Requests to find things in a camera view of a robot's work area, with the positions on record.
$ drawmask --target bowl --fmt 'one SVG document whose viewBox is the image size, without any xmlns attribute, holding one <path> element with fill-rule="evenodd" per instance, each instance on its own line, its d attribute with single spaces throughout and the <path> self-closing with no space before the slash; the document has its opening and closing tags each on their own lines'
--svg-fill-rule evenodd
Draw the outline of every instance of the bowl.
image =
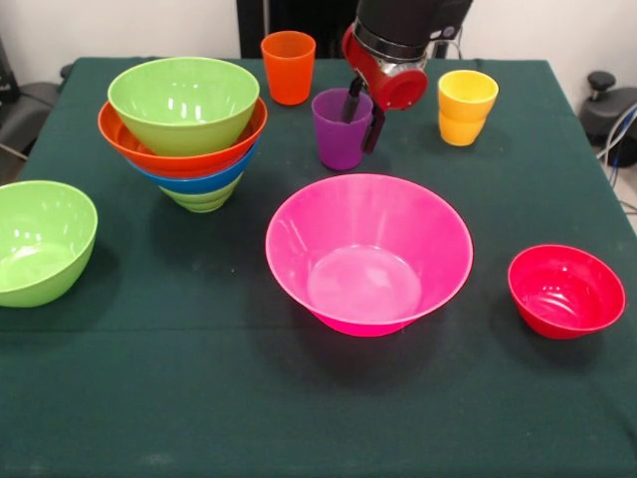
<svg viewBox="0 0 637 478">
<path fill-rule="evenodd" d="M 237 179 L 239 175 L 246 169 L 250 159 L 254 155 L 257 145 L 257 141 L 253 146 L 248 149 L 248 152 L 232 166 L 214 174 L 208 174 L 207 176 L 194 177 L 190 179 L 179 179 L 174 177 L 158 176 L 144 171 L 140 167 L 136 166 L 132 162 L 128 162 L 138 172 L 146 176 L 153 183 L 159 187 L 163 187 L 172 192 L 178 192 L 181 194 L 205 194 L 207 192 L 216 191 L 224 186 L 227 186 L 232 181 Z"/>
<path fill-rule="evenodd" d="M 36 307 L 66 293 L 93 252 L 89 197 L 60 182 L 15 182 L 0 187 L 0 217 L 0 306 Z"/>
<path fill-rule="evenodd" d="M 220 151 L 198 156 L 157 156 L 121 122 L 109 102 L 100 111 L 100 132 L 121 155 L 151 174 L 192 178 L 219 172 L 241 159 L 259 138 L 268 120 L 268 109 L 259 98 L 252 116 L 233 145 Z"/>
<path fill-rule="evenodd" d="M 239 174 L 237 179 L 227 186 L 205 194 L 180 194 L 178 192 L 164 189 L 163 187 L 159 187 L 159 189 L 161 189 L 168 197 L 172 198 L 177 204 L 188 209 L 190 212 L 212 212 L 223 206 L 230 198 L 235 187 L 239 184 L 241 176 L 243 176 L 243 172 Z"/>
<path fill-rule="evenodd" d="M 626 295 L 602 261 L 574 247 L 530 247 L 509 267 L 509 288 L 529 326 L 549 339 L 599 332 L 624 312 Z"/>
<path fill-rule="evenodd" d="M 259 82 L 210 58 L 175 57 L 132 67 L 108 87 L 108 101 L 155 154 L 192 156 L 230 146 L 246 127 Z"/>
<path fill-rule="evenodd" d="M 279 207 L 266 256 L 284 291 L 326 325 L 375 337 L 447 303 L 469 276 L 473 246 L 460 215 L 430 190 L 346 174 Z"/>
</svg>

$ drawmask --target magenta bowl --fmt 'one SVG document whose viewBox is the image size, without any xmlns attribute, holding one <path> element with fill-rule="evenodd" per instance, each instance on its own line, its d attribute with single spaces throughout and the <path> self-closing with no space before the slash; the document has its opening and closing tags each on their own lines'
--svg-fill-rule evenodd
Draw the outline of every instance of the magenta bowl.
<svg viewBox="0 0 637 478">
<path fill-rule="evenodd" d="M 284 291 L 329 327 L 376 337 L 454 297 L 473 246 L 460 215 L 430 190 L 347 174 L 310 184 L 279 207 L 266 256 Z"/>
</svg>

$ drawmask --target plastic cup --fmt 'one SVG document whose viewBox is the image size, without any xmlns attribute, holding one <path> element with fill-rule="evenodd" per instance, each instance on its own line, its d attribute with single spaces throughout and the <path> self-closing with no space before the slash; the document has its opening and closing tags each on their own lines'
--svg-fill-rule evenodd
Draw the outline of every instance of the plastic cup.
<svg viewBox="0 0 637 478">
<path fill-rule="evenodd" d="M 292 106 L 310 97 L 316 50 L 315 39 L 302 32 L 277 32 L 263 39 L 261 53 L 275 102 Z"/>
<path fill-rule="evenodd" d="M 352 169 L 362 161 L 362 141 L 371 119 L 373 102 L 360 94 L 352 122 L 340 119 L 347 97 L 347 88 L 325 90 L 312 101 L 318 157 L 326 167 L 335 170 Z"/>
<path fill-rule="evenodd" d="M 498 83 L 484 73 L 457 70 L 438 82 L 440 135 L 454 146 L 472 144 L 498 96 Z"/>
</svg>

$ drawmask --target dark green tablecloth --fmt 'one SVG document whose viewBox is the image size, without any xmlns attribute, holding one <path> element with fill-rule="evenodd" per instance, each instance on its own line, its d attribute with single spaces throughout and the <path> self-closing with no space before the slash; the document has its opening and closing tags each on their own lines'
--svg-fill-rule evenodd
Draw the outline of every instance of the dark green tablecloth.
<svg viewBox="0 0 637 478">
<path fill-rule="evenodd" d="M 309 102 L 274 105 L 259 152 L 219 211 L 171 202 L 106 144 L 106 88 L 140 59 L 81 59 L 23 179 L 94 200 L 93 258 L 62 299 L 0 310 L 0 476 L 637 476 L 637 241 L 549 66 L 478 67 L 501 86 L 472 147 L 444 144 L 436 94 L 388 115 L 358 169 L 447 198 L 475 243 L 444 309 L 375 340 L 339 335 L 270 275 L 278 205 L 327 177 Z M 313 94 L 346 86 L 318 61 Z M 629 304 L 571 342 L 531 332 L 510 299 L 512 257 L 557 242 L 596 254 Z"/>
</svg>

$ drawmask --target pink bowl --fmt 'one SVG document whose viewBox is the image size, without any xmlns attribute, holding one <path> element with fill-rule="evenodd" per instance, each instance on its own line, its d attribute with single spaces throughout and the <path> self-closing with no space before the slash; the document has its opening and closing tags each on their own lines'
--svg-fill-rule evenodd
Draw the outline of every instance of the pink bowl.
<svg viewBox="0 0 637 478">
<path fill-rule="evenodd" d="M 509 288 L 527 324 L 549 339 L 606 329 L 626 306 L 624 288 L 610 267 L 568 246 L 521 252 L 509 267 Z"/>
<path fill-rule="evenodd" d="M 449 301 L 469 276 L 469 230 L 418 184 L 347 174 L 310 184 L 279 207 L 266 234 L 281 287 L 331 328 L 396 332 Z"/>
</svg>

